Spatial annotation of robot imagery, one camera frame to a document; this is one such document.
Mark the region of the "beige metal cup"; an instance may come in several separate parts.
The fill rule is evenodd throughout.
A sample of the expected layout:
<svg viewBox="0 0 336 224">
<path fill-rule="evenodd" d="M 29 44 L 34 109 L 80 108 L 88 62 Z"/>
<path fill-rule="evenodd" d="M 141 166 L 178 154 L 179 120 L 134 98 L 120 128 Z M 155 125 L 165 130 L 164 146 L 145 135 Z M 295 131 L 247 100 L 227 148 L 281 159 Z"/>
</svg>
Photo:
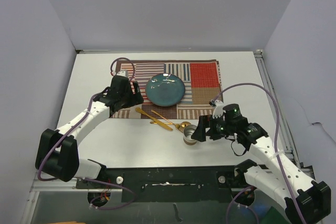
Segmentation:
<svg viewBox="0 0 336 224">
<path fill-rule="evenodd" d="M 185 144 L 187 145 L 195 145 L 197 143 L 197 140 L 192 139 L 192 135 L 196 130 L 196 126 L 195 125 L 188 125 L 184 128 L 183 131 L 183 141 Z"/>
</svg>

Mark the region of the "gold knife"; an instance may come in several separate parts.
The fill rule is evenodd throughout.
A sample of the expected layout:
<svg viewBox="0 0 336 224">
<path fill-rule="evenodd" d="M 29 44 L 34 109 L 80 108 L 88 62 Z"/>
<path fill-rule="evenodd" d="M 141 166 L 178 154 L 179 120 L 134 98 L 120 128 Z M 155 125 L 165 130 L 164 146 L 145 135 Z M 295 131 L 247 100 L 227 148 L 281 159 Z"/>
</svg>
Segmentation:
<svg viewBox="0 0 336 224">
<path fill-rule="evenodd" d="M 147 114 L 146 112 L 144 112 L 141 108 L 139 107 L 136 107 L 135 110 L 142 114 L 142 115 L 145 115 L 147 116 L 148 118 L 150 118 L 153 122 L 155 122 L 157 125 L 159 125 L 160 127 L 164 128 L 165 130 L 168 130 L 168 131 L 173 131 L 173 129 L 171 127 L 169 127 L 168 125 L 164 124 L 163 122 L 161 122 L 160 120 L 150 116 L 149 114 Z"/>
</svg>

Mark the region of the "blue ceramic plate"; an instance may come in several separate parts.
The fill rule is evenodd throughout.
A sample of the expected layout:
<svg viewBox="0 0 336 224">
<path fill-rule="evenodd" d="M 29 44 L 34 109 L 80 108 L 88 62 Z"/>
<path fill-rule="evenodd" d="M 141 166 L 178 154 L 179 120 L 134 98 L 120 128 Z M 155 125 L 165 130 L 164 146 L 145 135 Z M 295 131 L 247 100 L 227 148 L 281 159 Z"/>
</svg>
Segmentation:
<svg viewBox="0 0 336 224">
<path fill-rule="evenodd" d="M 146 84 L 147 99 L 162 107 L 178 104 L 185 95 L 185 84 L 177 76 L 170 73 L 161 73 L 153 76 Z"/>
</svg>

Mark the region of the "patchwork striped cloth placemat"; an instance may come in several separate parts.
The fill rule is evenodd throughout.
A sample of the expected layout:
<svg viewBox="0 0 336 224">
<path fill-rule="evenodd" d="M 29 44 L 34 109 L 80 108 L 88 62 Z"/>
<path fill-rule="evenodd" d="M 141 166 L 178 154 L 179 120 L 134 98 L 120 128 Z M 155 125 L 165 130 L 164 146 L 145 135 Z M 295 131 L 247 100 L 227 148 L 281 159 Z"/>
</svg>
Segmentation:
<svg viewBox="0 0 336 224">
<path fill-rule="evenodd" d="M 159 118 L 153 111 L 171 120 L 195 120 L 212 113 L 209 101 L 222 90 L 220 66 L 217 60 L 118 60 L 115 71 L 127 70 L 138 82 L 144 102 L 139 107 L 147 114 Z M 179 77 L 185 84 L 185 94 L 180 102 L 163 107 L 152 103 L 145 86 L 155 75 L 169 73 Z"/>
</svg>

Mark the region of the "gold spoon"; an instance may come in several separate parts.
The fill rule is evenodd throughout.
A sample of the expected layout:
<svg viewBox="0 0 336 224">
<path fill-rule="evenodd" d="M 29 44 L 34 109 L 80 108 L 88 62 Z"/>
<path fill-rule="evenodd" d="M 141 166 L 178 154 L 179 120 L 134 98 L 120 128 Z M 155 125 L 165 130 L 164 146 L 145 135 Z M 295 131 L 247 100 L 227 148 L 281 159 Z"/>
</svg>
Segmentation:
<svg viewBox="0 0 336 224">
<path fill-rule="evenodd" d="M 185 128 L 185 127 L 187 127 L 188 125 L 191 125 L 191 123 L 190 122 L 181 122 L 180 123 L 180 126 L 182 127 L 182 128 Z"/>
</svg>

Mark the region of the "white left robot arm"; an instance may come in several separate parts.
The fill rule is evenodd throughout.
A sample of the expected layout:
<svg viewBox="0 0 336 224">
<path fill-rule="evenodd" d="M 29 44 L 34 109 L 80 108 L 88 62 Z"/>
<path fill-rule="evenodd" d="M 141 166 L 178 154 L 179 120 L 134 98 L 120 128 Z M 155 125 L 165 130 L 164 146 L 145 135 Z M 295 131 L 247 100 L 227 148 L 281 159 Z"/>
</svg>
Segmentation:
<svg viewBox="0 0 336 224">
<path fill-rule="evenodd" d="M 88 107 L 65 125 L 43 131 L 35 167 L 37 177 L 42 173 L 50 175 L 49 180 L 60 179 L 68 182 L 73 178 L 87 178 L 96 188 L 105 185 L 107 175 L 103 165 L 90 159 L 79 157 L 81 141 L 100 123 L 111 118 L 116 112 L 143 103 L 139 85 L 128 78 L 126 70 L 112 77 L 110 86 L 94 94 Z"/>
</svg>

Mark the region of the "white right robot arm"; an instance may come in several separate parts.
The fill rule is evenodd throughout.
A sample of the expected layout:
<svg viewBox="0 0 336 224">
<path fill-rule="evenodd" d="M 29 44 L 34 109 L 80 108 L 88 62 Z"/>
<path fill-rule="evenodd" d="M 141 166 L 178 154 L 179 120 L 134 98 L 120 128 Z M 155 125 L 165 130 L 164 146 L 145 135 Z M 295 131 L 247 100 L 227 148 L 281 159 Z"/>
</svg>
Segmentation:
<svg viewBox="0 0 336 224">
<path fill-rule="evenodd" d="M 241 187 L 253 186 L 276 201 L 291 223 L 318 223 L 331 213 L 331 189 L 325 182 L 316 182 L 302 172 L 275 141 L 257 123 L 242 116 L 238 104 L 213 103 L 211 115 L 201 115 L 193 141 L 204 142 L 207 137 L 220 140 L 229 137 L 245 151 L 257 157 L 270 172 L 247 159 L 234 168 L 234 182 Z"/>
</svg>

